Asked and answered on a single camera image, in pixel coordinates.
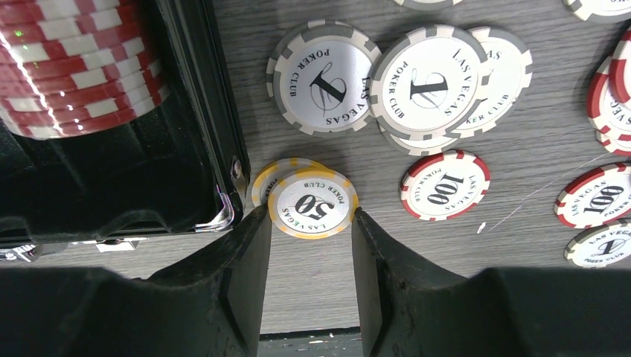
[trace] wooden table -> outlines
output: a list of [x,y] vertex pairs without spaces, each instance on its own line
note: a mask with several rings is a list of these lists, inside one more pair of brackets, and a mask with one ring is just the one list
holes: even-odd
[[[554,200],[573,179],[625,158],[595,140],[585,114],[587,86],[626,29],[595,25],[568,12],[561,0],[464,0],[426,14],[392,0],[214,0],[252,169],[300,155],[346,175],[361,205],[394,237],[459,274],[488,266],[567,266],[563,249],[580,233],[563,226]],[[267,58],[286,30],[312,19],[357,27],[385,50],[426,23],[462,28],[501,26],[531,47],[534,78],[525,100],[493,131],[457,148],[480,155],[492,182],[481,204],[447,222],[409,216],[397,197],[403,171],[416,161],[391,148],[375,123],[347,138],[313,138],[293,129],[267,97]],[[486,228],[477,234],[486,222]],[[214,235],[153,239],[129,253],[99,254],[71,247],[33,266],[105,266],[146,277],[208,244]],[[631,268],[631,259],[617,267]],[[358,325],[350,230],[303,241],[274,228],[263,333]]]

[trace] poker chip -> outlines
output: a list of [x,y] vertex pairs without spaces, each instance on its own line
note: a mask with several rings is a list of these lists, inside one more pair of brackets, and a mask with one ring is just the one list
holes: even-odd
[[267,61],[267,69],[265,71],[267,75],[266,76],[267,94],[269,95],[270,98],[274,97],[274,69],[276,68],[276,62],[278,61],[278,58],[281,56],[283,50],[287,47],[287,45],[291,42],[291,40],[293,40],[296,36],[300,34],[300,32],[310,29],[310,28],[316,28],[318,26],[327,25],[327,24],[348,26],[344,22],[335,21],[335,20],[325,20],[325,19],[312,20],[309,22],[296,25],[293,28],[289,29],[289,31],[287,31],[287,34],[285,34],[283,39],[281,39],[278,45],[276,45],[272,54],[269,55],[269,60]]
[[40,94],[33,97],[0,97],[0,105],[7,110],[15,112],[67,109],[69,106],[86,106],[90,103],[120,97],[138,87],[153,82],[158,83],[158,87],[162,87],[165,83],[159,70],[154,75],[151,70],[146,69],[119,80],[86,89],[56,94]]
[[96,13],[133,0],[37,0],[0,5],[0,25],[14,25]]
[[419,28],[395,42],[372,72],[371,110],[398,138],[445,136],[486,98],[487,71],[487,54],[470,33],[448,25]]
[[631,141],[631,111],[612,96],[610,63],[611,58],[605,59],[589,84],[587,118],[594,128],[610,138]]
[[317,161],[306,158],[284,158],[265,166],[252,185],[252,203],[255,207],[267,203],[267,198],[279,180],[297,169],[324,167]]
[[414,218],[453,219],[474,208],[487,194],[490,171],[476,155],[452,150],[412,165],[401,182],[401,202]]
[[0,63],[21,64],[63,60],[68,57],[115,47],[136,37],[143,37],[143,35],[140,24],[129,22],[115,28],[108,28],[107,30],[67,39],[20,45],[2,43],[2,46],[0,46]]
[[68,106],[66,109],[46,111],[10,111],[0,110],[0,117],[18,125],[53,125],[55,123],[79,123],[88,119],[102,117],[131,107],[145,98],[158,93],[164,82],[153,79],[138,88],[118,97],[108,98],[85,106]]
[[419,11],[438,11],[447,9],[462,0],[394,0],[397,4]]
[[567,260],[581,268],[604,268],[623,260],[631,255],[629,223],[619,219],[584,231],[566,247]]
[[473,28],[469,32],[481,44],[491,69],[488,98],[458,128],[447,134],[469,138],[487,132],[509,115],[523,89],[530,87],[533,60],[528,46],[517,36],[498,28]]
[[336,137],[356,132],[373,120],[368,82],[380,55],[374,42],[346,25],[304,30],[276,62],[276,105],[306,134]]
[[322,239],[349,226],[359,199],[348,178],[323,167],[311,167],[281,179],[267,204],[281,231],[302,239]]
[[622,35],[620,42],[615,48],[611,59],[609,70],[612,93],[622,105],[631,107],[631,66],[628,65],[631,59],[631,28]]
[[79,123],[55,124],[53,126],[20,126],[4,121],[4,125],[10,132],[16,135],[36,140],[48,140],[58,138],[71,138],[75,136],[92,134],[111,129],[145,115],[157,108],[169,95],[169,89],[164,86],[158,93],[134,104],[131,108],[116,113],[104,115]]
[[612,139],[599,131],[596,131],[596,138],[600,145],[610,153],[620,156],[631,156],[631,141]]
[[10,45],[65,39],[115,28],[138,19],[135,4],[115,7],[87,15],[0,27],[3,40]]
[[[24,82],[0,81],[0,95],[5,97],[15,97],[16,95],[40,97],[43,94],[57,94],[64,97],[69,94],[69,92],[83,89],[94,89],[98,91],[98,89],[105,88],[101,87],[102,85],[108,85],[109,87],[107,88],[109,89],[114,88],[119,91],[127,92],[127,89],[133,89],[135,87],[130,88],[126,86],[123,82],[123,78],[136,74],[142,76],[144,80],[147,81],[157,76],[161,70],[162,66],[158,60],[152,62],[147,67],[143,67],[141,66],[140,59],[133,57],[120,61],[115,65],[108,65],[104,68],[97,68],[59,78],[29,80]],[[119,77],[120,79],[113,80],[112,77]]]
[[146,50],[149,48],[145,41],[141,37],[136,37],[117,47],[104,48],[90,54],[81,54],[66,59],[19,65],[0,64],[0,76],[3,80],[42,80],[91,71],[132,57],[138,57],[141,64],[146,66],[156,60],[153,52]]
[[569,10],[583,21],[613,24],[631,19],[628,1],[565,0]]
[[557,198],[554,212],[572,228],[612,222],[631,210],[631,164],[599,167],[572,182]]
[[383,134],[385,140],[389,142],[390,145],[392,145],[395,149],[404,152],[407,155],[413,156],[428,156],[438,154],[439,152],[451,149],[458,141],[458,139],[456,138],[448,138],[445,136],[433,138],[430,140],[405,140],[397,138],[396,136],[390,134],[381,126],[379,126],[379,130],[381,130],[381,133]]

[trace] wood grain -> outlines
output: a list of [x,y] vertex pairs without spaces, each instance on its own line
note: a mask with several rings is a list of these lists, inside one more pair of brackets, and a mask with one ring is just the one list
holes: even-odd
[[[465,0],[426,14],[392,0],[214,0],[234,94],[254,172],[270,161],[299,155],[346,175],[361,205],[394,237],[430,260],[470,276],[488,266],[567,266],[563,249],[579,230],[552,210],[559,192],[580,174],[625,158],[595,140],[584,109],[586,89],[624,24],[579,21],[560,0]],[[492,173],[490,192],[468,214],[448,222],[410,217],[397,183],[415,158],[390,148],[376,124],[347,138],[313,138],[293,129],[266,95],[268,55],[290,27],[338,19],[363,30],[385,50],[426,23],[462,28],[495,25],[531,47],[531,89],[510,118],[459,149],[480,155]],[[486,222],[486,228],[476,231]],[[70,248],[35,266],[106,266],[145,277],[183,258],[215,236],[154,239],[131,253],[100,255]],[[350,231],[302,241],[274,228],[262,332],[356,326]],[[617,265],[631,268],[631,260]]]

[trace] yellow poker chip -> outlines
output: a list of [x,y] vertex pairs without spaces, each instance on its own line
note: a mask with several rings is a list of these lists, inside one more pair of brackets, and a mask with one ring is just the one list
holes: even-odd
[[307,158],[284,158],[265,166],[258,173],[252,185],[252,202],[254,206],[258,207],[266,204],[269,193],[272,192],[274,186],[286,174],[291,173],[293,170],[306,169],[308,167],[325,166]]
[[324,167],[285,176],[269,195],[269,215],[283,232],[302,239],[331,237],[349,226],[359,198],[342,174]]

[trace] gray wood surface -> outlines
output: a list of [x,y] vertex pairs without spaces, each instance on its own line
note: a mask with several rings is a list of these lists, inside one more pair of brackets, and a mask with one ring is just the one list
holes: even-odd
[[[580,231],[557,220],[554,200],[580,174],[626,159],[600,146],[584,109],[589,79],[625,24],[581,22],[561,0],[464,0],[435,14],[407,10],[392,0],[214,4],[253,171],[288,156],[318,160],[355,184],[363,208],[390,234],[459,274],[470,276],[488,266],[567,266],[563,249]],[[287,29],[323,18],[363,30],[382,50],[430,22],[462,28],[501,26],[530,45],[534,79],[525,100],[493,131],[457,146],[480,155],[492,173],[490,191],[477,208],[447,222],[413,219],[397,198],[397,183],[416,159],[391,148],[376,124],[347,138],[312,138],[277,113],[266,95],[268,55]],[[486,228],[477,234],[483,223]],[[105,266],[130,277],[146,277],[214,237],[154,239],[122,254],[72,247],[35,266]],[[272,242],[263,333],[359,323],[350,230],[312,242],[274,228]],[[631,268],[631,260],[617,266]]]

